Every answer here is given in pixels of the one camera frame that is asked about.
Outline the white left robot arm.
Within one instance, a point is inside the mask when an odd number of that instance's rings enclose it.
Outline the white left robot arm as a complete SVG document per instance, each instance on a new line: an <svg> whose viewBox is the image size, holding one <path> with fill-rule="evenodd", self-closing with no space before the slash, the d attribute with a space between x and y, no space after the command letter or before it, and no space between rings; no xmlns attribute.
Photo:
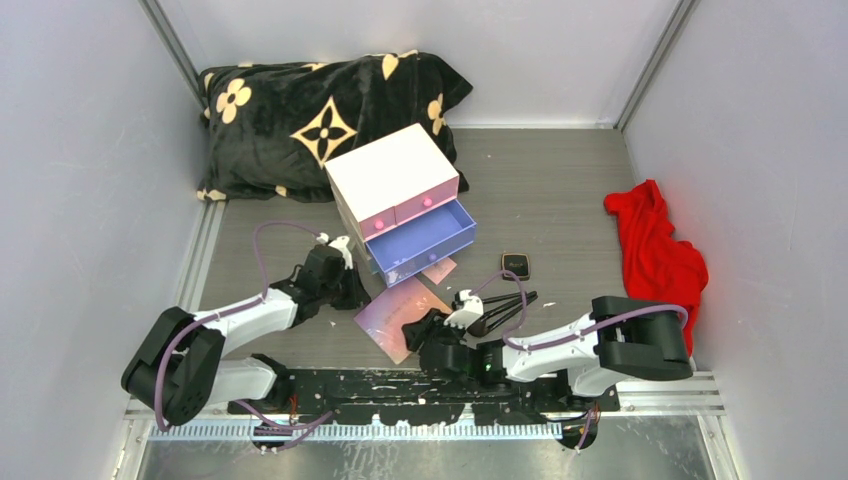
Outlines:
<svg viewBox="0 0 848 480"><path fill-rule="evenodd" d="M348 242L346 236L322 241L288 278L222 309L164 310L125 368L121 387L150 407L164 430L188 423L209 405L252 413L288 408L294 383L284 365L265 354L226 356L302 324L324 305L344 311L367 304Z"/></svg>

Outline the white pink drawer organizer box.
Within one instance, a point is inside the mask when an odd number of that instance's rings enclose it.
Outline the white pink drawer organizer box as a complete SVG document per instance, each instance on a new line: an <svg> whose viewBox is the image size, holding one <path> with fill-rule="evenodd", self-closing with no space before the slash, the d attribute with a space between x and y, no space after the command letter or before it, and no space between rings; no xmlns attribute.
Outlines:
<svg viewBox="0 0 848 480"><path fill-rule="evenodd" d="M366 241L458 200L459 171L419 124L331 159L325 171L349 235L380 277Z"/></svg>

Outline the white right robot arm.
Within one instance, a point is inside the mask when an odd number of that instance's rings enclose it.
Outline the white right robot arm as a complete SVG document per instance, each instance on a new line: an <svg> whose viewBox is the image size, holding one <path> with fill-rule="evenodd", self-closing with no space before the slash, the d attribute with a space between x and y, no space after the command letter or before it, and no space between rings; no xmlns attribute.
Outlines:
<svg viewBox="0 0 848 480"><path fill-rule="evenodd" d="M571 411L629 378L677 381L692 376L683 332L686 309L627 297L596 297L589 312L540 334L467 344L468 336L481 339L492 324L524 313L535 296L497 296L497 308L488 311L489 299L464 290L451 312L432 308L402 326L405 346L418 355L428 376L473 387L531 384L556 374L556 400Z"/></svg>

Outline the black square compact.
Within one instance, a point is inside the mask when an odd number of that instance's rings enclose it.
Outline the black square compact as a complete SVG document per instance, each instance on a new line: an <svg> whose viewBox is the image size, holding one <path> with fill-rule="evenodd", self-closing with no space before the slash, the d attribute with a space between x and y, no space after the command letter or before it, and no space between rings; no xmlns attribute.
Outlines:
<svg viewBox="0 0 848 480"><path fill-rule="evenodd" d="M528 280L531 276L530 259L524 253L504 253L501 256L501 269L511 272L520 280Z"/></svg>

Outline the blue drawer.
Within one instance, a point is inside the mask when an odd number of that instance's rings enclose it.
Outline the blue drawer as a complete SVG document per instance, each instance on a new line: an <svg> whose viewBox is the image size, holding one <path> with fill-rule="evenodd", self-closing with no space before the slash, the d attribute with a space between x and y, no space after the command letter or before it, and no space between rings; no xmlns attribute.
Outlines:
<svg viewBox="0 0 848 480"><path fill-rule="evenodd" d="M477 222L453 200L366 241L365 248L391 288L471 245L476 233Z"/></svg>

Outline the holographic eyeshadow palette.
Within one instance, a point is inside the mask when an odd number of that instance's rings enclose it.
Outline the holographic eyeshadow palette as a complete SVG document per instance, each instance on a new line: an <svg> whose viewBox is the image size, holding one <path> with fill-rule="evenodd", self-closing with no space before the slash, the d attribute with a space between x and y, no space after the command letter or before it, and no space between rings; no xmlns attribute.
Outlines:
<svg viewBox="0 0 848 480"><path fill-rule="evenodd" d="M418 322L433 308L446 313L451 311L425 284L413 277L377 295L354 317L354 322L394 365L399 365L410 354L402 327Z"/></svg>

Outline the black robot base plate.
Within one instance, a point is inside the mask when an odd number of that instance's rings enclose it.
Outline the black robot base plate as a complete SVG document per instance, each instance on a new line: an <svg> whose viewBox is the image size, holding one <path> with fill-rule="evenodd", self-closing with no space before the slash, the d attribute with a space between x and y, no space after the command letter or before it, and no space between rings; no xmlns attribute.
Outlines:
<svg viewBox="0 0 848 480"><path fill-rule="evenodd" d="M384 425L455 424L469 410L476 426L536 425L581 420L590 409L617 412L616 390L599 397L569 397L563 373L532 383L473 386L432 379L405 369L294 369L268 397L248 402L260 413L294 414L303 423L329 412L340 425L365 425L378 417Z"/></svg>

